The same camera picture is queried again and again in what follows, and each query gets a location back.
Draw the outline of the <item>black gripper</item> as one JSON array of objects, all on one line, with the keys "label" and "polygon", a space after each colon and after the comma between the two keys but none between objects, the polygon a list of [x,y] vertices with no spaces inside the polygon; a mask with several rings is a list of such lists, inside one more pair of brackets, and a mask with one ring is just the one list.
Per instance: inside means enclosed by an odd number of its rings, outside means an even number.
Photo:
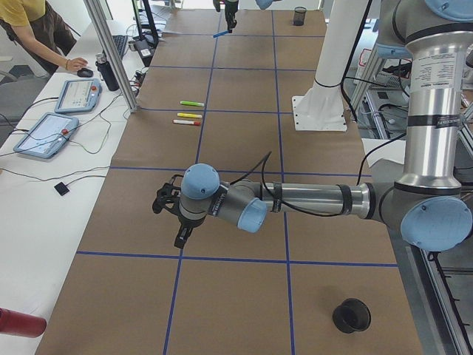
[{"label": "black gripper", "polygon": [[180,228],[174,240],[176,248],[184,248],[188,239],[193,232],[193,229],[201,226],[205,221],[205,214],[191,214],[190,216],[179,212],[178,220],[180,221]]},{"label": "black gripper", "polygon": [[236,12],[238,11],[238,0],[225,0],[225,14],[228,33],[232,33],[237,25]]}]

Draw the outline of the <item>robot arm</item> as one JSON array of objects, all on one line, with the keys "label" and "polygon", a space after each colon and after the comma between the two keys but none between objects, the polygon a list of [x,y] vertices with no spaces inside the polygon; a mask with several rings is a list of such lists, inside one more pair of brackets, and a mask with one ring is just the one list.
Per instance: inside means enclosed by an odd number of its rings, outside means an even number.
[{"label": "robot arm", "polygon": [[[239,9],[239,0],[224,0],[225,5],[225,21],[227,24],[227,30],[229,33],[233,32],[233,29],[237,25],[236,14]],[[273,0],[257,0],[256,4],[261,10],[266,10],[273,3]]]},{"label": "robot arm", "polygon": [[172,211],[182,248],[213,215],[255,232],[268,212],[292,209],[318,217],[355,214],[377,220],[408,243],[444,251],[467,238],[472,212],[454,178],[466,51],[472,43],[470,1],[383,1],[378,45],[412,55],[404,171],[386,183],[302,185],[237,180],[225,183],[199,163],[183,175]]}]

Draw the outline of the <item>person's hand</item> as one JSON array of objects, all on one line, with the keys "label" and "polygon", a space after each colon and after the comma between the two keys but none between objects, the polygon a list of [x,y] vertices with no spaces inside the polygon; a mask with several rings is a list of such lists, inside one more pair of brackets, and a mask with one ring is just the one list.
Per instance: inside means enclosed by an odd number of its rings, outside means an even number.
[{"label": "person's hand", "polygon": [[77,72],[86,68],[88,61],[84,58],[67,59],[65,69],[69,72]]}]

